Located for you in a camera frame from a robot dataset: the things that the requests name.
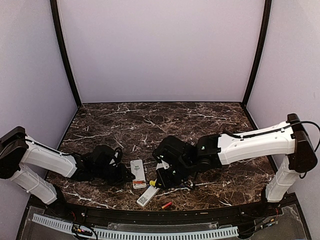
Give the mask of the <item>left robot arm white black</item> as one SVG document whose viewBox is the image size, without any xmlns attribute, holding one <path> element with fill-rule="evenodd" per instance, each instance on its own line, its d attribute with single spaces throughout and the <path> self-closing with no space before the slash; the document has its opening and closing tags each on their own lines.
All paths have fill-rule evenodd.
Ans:
<svg viewBox="0 0 320 240">
<path fill-rule="evenodd" d="M 101 179 L 109 186 L 116 186 L 135 179 L 135 175 L 121 162 L 122 149 L 98 145 L 85 154 L 64 153 L 48 147 L 26 134 L 17 126 L 0 138 L 0 177 L 10 180 L 27 193 L 51 205 L 60 218 L 67 218 L 70 206 L 59 187 L 45 181 L 29 165 L 58 173 L 77 182 Z"/>
</svg>

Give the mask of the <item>yellow handled screwdriver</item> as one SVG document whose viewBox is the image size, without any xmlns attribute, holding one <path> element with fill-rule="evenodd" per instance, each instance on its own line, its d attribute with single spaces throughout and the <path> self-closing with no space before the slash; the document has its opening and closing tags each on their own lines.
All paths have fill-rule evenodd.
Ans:
<svg viewBox="0 0 320 240">
<path fill-rule="evenodd" d="M 155 180 L 150 180 L 149 181 L 149 185 L 155 188 L 156 187 L 156 181 Z"/>
</svg>

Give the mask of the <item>white remote with label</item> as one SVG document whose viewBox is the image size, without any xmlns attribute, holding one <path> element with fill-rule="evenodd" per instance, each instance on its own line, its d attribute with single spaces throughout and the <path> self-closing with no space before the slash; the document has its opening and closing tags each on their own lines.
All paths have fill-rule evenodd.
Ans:
<svg viewBox="0 0 320 240">
<path fill-rule="evenodd" d="M 147 190 L 137 199 L 136 203 L 144 208 L 150 202 L 150 200 L 158 193 L 159 190 L 159 188 L 149 186 Z"/>
</svg>

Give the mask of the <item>red orange battery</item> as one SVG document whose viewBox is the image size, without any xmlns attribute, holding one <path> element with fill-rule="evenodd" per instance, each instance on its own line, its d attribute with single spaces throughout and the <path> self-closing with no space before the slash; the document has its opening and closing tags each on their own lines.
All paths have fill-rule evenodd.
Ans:
<svg viewBox="0 0 320 240">
<path fill-rule="evenodd" d="M 170 201 L 170 202 L 164 204 L 161 208 L 166 209 L 166 208 L 170 207 L 171 205 L 172 205 L 172 202 Z"/>
</svg>

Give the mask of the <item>white remote with buttons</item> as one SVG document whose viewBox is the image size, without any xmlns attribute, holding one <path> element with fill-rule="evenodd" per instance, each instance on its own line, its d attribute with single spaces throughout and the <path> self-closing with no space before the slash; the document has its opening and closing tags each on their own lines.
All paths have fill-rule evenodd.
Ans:
<svg viewBox="0 0 320 240">
<path fill-rule="evenodd" d="M 135 176 L 135 179 L 132 181 L 133 183 L 146 183 L 146 177 L 145 177 L 145 169 L 143 165 L 143 161 L 141 159 L 131 160 L 130 161 L 130 170 L 131 173 Z"/>
</svg>

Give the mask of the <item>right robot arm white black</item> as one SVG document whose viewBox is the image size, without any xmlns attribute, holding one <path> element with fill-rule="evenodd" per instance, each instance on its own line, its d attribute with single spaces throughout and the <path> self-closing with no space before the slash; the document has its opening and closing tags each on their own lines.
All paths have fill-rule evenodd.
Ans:
<svg viewBox="0 0 320 240">
<path fill-rule="evenodd" d="M 300 174 L 311 171 L 318 164 L 317 147 L 311 143 L 297 114 L 271 127 L 231 133 L 205 135 L 195 145 L 169 135 L 153 151 L 157 161 L 155 187 L 171 189 L 187 181 L 193 174 L 220 169 L 232 163 L 263 156 L 284 155 L 280 169 L 265 187 L 262 201 L 255 205 L 255 213 L 266 217 L 280 202 Z"/>
</svg>

